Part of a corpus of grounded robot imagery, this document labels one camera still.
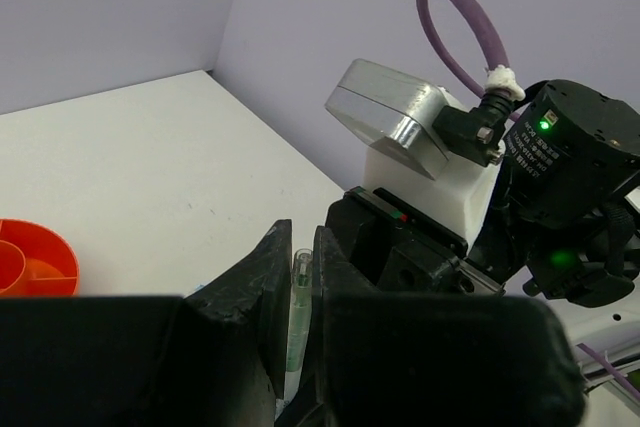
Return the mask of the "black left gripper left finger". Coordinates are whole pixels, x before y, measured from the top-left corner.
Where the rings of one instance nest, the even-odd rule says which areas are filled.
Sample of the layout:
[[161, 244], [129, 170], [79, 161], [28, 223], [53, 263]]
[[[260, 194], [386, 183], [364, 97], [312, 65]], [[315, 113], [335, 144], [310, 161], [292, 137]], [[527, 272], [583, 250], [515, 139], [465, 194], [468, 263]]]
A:
[[187, 297], [1, 304], [5, 426], [271, 426], [284, 389], [292, 225]]

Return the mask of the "green thin pen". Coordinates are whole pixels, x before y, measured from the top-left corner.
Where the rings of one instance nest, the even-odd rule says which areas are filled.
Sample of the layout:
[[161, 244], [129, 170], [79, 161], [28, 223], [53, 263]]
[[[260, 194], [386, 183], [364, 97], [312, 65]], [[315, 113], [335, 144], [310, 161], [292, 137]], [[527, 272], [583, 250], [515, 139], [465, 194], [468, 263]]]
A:
[[312, 313], [313, 251], [299, 249], [293, 259], [287, 340], [287, 372], [302, 368]]

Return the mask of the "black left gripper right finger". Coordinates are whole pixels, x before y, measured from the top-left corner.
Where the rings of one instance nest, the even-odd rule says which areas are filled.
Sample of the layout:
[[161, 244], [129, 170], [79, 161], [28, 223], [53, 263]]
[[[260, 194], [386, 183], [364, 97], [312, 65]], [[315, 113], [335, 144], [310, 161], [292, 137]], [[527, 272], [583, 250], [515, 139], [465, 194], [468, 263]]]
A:
[[383, 292], [314, 236], [329, 426], [576, 426], [584, 381], [563, 327], [522, 297]]

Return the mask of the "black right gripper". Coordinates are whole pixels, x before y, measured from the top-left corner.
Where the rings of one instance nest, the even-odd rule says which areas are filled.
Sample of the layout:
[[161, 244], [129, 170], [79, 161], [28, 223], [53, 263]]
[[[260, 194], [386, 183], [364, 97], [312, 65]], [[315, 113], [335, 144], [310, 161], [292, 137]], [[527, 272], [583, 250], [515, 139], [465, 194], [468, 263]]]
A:
[[383, 291], [501, 295], [469, 255], [485, 224], [496, 166], [450, 166], [431, 180], [404, 166], [369, 166], [328, 209], [347, 260]]

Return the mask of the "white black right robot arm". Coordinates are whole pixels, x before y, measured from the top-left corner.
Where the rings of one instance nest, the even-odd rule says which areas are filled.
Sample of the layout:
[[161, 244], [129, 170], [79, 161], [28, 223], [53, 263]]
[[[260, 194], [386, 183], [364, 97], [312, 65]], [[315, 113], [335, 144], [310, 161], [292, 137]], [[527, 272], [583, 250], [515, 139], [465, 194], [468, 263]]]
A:
[[416, 78], [344, 80], [327, 108], [369, 148], [328, 210], [347, 259], [392, 291], [522, 292], [617, 373], [608, 324], [639, 316], [639, 116], [567, 80], [463, 107]]

